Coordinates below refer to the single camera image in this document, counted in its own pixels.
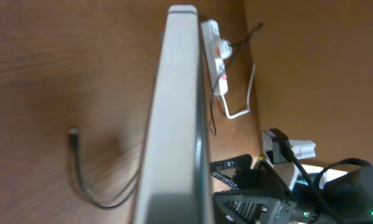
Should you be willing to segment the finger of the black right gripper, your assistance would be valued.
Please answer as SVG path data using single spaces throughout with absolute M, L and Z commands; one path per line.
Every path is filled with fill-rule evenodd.
M 266 161 L 259 160 L 253 165 L 249 154 L 209 164 L 210 174 L 234 190 L 245 189 L 286 189 L 286 184 Z
M 296 200 L 279 192 L 228 190 L 213 195 L 216 223 L 289 223 Z

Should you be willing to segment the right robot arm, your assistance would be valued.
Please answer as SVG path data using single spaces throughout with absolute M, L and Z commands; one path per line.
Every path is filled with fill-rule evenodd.
M 210 163 L 210 174 L 229 190 L 213 196 L 216 223 L 373 223 L 373 166 L 349 159 L 358 169 L 324 184 L 319 193 L 330 209 L 317 201 L 310 186 L 290 189 L 266 161 L 248 154 Z

